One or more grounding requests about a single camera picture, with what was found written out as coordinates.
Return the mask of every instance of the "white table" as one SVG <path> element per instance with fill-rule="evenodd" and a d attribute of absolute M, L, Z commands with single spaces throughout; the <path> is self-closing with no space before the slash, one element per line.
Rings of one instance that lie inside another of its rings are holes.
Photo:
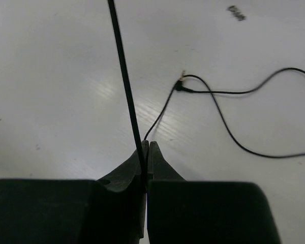
<path fill-rule="evenodd" d="M 232 17 L 230 5 L 247 19 Z M 142 137 L 182 69 L 232 90 L 282 67 L 305 69 L 305 0 L 117 0 L 116 7 Z M 130 156 L 112 31 L 105 0 L 0 1 L 0 177 L 97 179 Z M 302 75 L 287 72 L 252 96 L 218 100 L 248 148 L 305 150 Z M 186 179 L 257 183 L 283 243 L 305 243 L 305 157 L 242 151 L 208 95 L 175 93 L 149 140 Z"/>

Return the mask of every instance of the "black rod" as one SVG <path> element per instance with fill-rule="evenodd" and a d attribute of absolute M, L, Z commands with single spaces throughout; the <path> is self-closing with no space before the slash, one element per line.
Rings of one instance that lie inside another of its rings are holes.
<path fill-rule="evenodd" d="M 124 89 L 126 91 L 126 97 L 127 97 L 127 101 L 128 101 L 128 108 L 129 108 L 133 136 L 134 136 L 134 140 L 136 143 L 140 167 L 141 167 L 141 176 L 142 176 L 142 181 L 143 181 L 142 183 L 144 185 L 146 185 L 147 166 L 146 166 L 146 162 L 145 162 L 143 150 L 142 150 L 142 145 L 141 145 L 136 110 L 134 107 L 134 102 L 133 102 L 133 97 L 132 97 L 132 92 L 131 92 L 131 86 L 130 86 L 130 81 L 129 81 L 129 76 L 128 76 L 126 58 L 125 58 L 125 54 L 124 54 L 124 50 L 123 50 L 121 32 L 120 32 L 120 28 L 118 26 L 118 20 L 117 20 L 114 0 L 107 0 L 107 2 L 108 2 L 108 7 L 110 9 L 110 14 L 111 14 L 111 19 L 112 19 L 112 24 L 113 24 L 113 29 L 114 29 L 114 35 L 115 35 L 115 41 L 116 41 L 116 47 L 117 47 L 117 53 L 118 53 L 118 59 L 120 62 Z"/>

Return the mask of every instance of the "white surface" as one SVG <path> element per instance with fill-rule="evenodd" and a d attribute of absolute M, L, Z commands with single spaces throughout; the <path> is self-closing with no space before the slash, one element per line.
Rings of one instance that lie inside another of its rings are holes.
<path fill-rule="evenodd" d="M 117 0 L 116 7 L 142 137 L 182 69 L 232 90 L 282 67 L 305 69 L 305 0 Z M 288 72 L 250 97 L 218 99 L 249 148 L 305 150 L 305 77 Z M 133 152 L 105 0 L 0 0 L 0 119 L 0 177 L 97 179 Z M 256 182 L 283 243 L 305 243 L 305 157 L 242 151 L 207 95 L 174 94 L 149 140 L 186 179 Z"/>

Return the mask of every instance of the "black cable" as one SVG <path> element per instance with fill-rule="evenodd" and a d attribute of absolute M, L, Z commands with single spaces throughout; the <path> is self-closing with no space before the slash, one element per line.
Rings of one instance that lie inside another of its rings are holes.
<path fill-rule="evenodd" d="M 127 101 L 128 101 L 128 109 L 129 109 L 129 114 L 130 114 L 134 141 L 136 143 L 139 163 L 140 163 L 140 167 L 141 167 L 142 183 L 146 184 L 147 165 L 146 165 L 146 161 L 144 159 L 143 149 L 142 149 L 142 145 L 141 145 L 136 110 L 134 107 L 131 86 L 130 86 L 130 81 L 129 81 L 129 76 L 128 76 L 128 70 L 127 70 L 127 63 L 126 63 L 126 58 L 125 58 L 125 54 L 124 54 L 124 50 L 123 50 L 121 33 L 120 33 L 119 26 L 118 26 L 118 20 L 117 20 L 114 0 L 108 0 L 108 6 L 110 9 L 112 25 L 113 25 L 113 29 L 114 29 L 114 35 L 115 35 L 118 58 L 119 58 L 120 67 L 121 67 L 124 89 L 126 91 L 126 97 L 127 97 Z"/>
<path fill-rule="evenodd" d="M 149 135 L 149 133 L 151 132 L 151 130 L 154 128 L 154 126 L 156 125 L 156 123 L 158 122 L 158 120 L 162 117 L 162 115 L 165 113 L 165 110 L 166 110 L 166 107 L 169 103 L 169 100 L 174 92 L 174 90 L 177 90 L 177 91 L 182 91 L 182 92 L 188 92 L 188 93 L 200 93 L 200 94 L 210 94 L 216 107 L 217 107 L 217 110 L 218 110 L 218 113 L 224 123 L 224 126 L 228 132 L 228 134 L 230 135 L 230 137 L 232 138 L 232 140 L 236 143 L 236 145 L 238 145 L 241 149 L 243 149 L 244 151 L 250 153 L 250 154 L 253 154 L 253 155 L 256 155 L 256 156 L 260 156 L 260 157 L 264 157 L 264 158 L 270 158 L 270 159 L 287 159 L 287 158 L 294 158 L 294 157 L 301 157 L 301 156 L 305 156 L 305 152 L 300 152 L 300 153 L 297 153 L 297 154 L 289 154 L 289 155 L 267 155 L 267 154 L 261 154 L 259 152 L 255 152 L 255 151 L 252 151 L 248 148 L 246 148 L 245 146 L 243 146 L 241 143 L 238 142 L 238 140 L 234 137 L 234 135 L 232 134 L 232 132 L 230 131 L 227 123 L 226 123 L 226 120 L 223 116 L 223 113 L 219 107 L 219 104 L 215 98 L 215 95 L 214 94 L 231 94 L 231 95 L 242 95 L 242 94 L 249 94 L 249 93 L 253 93 L 253 92 L 256 92 L 258 91 L 261 87 L 263 87 L 266 83 L 268 83 L 275 75 L 281 73 L 281 72 L 284 72 L 284 71 L 288 71 L 288 70 L 293 70 L 293 71 L 298 71 L 300 73 L 303 73 L 305 74 L 305 71 L 304 70 L 301 70 L 301 69 L 298 69 L 298 68 L 283 68 L 283 69 L 280 69 L 278 71 L 275 71 L 273 74 L 271 74 L 268 78 L 266 78 L 264 81 L 262 81 L 258 86 L 256 86 L 255 88 L 251 89 L 251 90 L 247 90 L 247 91 L 213 91 L 210 89 L 209 85 L 203 80 L 201 79 L 199 76 L 196 76 L 196 75 L 185 75 L 183 77 L 192 77 L 192 78 L 196 78 L 198 80 L 200 80 L 208 89 L 208 91 L 199 91 L 199 90 L 192 90 L 192 89 L 189 89 L 189 88 L 186 88 L 183 86 L 183 81 L 181 80 L 178 80 L 174 87 L 172 88 L 169 96 L 168 96 L 168 99 L 164 105 L 164 108 L 163 110 L 161 111 L 161 113 L 159 114 L 159 116 L 157 117 L 156 121 L 153 123 L 152 127 L 148 130 L 147 134 L 145 135 L 145 139 L 147 138 L 147 136 Z"/>

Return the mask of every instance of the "black stick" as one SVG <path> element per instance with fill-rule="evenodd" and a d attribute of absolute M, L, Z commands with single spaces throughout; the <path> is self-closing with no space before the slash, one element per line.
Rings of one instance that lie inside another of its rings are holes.
<path fill-rule="evenodd" d="M 143 181 L 142 183 L 144 185 L 146 185 L 147 166 L 146 166 L 146 162 L 145 162 L 143 150 L 142 150 L 142 145 L 141 145 L 138 122 L 137 122 L 137 117 L 136 117 L 136 110 L 134 107 L 134 102 L 133 102 L 133 97 L 132 97 L 132 92 L 131 92 L 131 86 L 130 86 L 128 70 L 127 70 L 127 63 L 126 63 L 126 58 L 124 55 L 120 28 L 118 26 L 115 4 L 114 4 L 114 0 L 107 0 L 107 2 L 108 2 L 108 6 L 110 8 L 110 14 L 111 14 L 111 19 L 112 19 L 112 24 L 113 24 L 113 29 L 114 29 L 118 59 L 120 62 L 124 89 L 126 91 L 126 96 L 127 96 L 127 101 L 128 101 L 128 108 L 129 108 L 130 120 L 131 120 L 131 125 L 132 125 L 132 131 L 133 131 L 133 136 L 134 136 L 134 140 L 136 143 L 140 167 L 141 167 L 141 176 L 142 176 L 142 181 Z"/>

